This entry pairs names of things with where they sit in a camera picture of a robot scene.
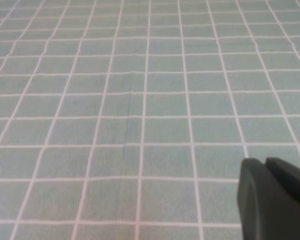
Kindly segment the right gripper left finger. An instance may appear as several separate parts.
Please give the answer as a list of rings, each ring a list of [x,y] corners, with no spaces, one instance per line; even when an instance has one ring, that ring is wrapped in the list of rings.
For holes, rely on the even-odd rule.
[[[242,238],[300,240],[300,203],[286,193],[265,162],[256,158],[241,162],[237,206]]]

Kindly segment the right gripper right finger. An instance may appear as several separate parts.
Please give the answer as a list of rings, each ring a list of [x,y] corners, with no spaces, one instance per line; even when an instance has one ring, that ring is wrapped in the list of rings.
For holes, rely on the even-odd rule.
[[[268,157],[265,166],[285,192],[300,203],[300,168],[278,157]]]

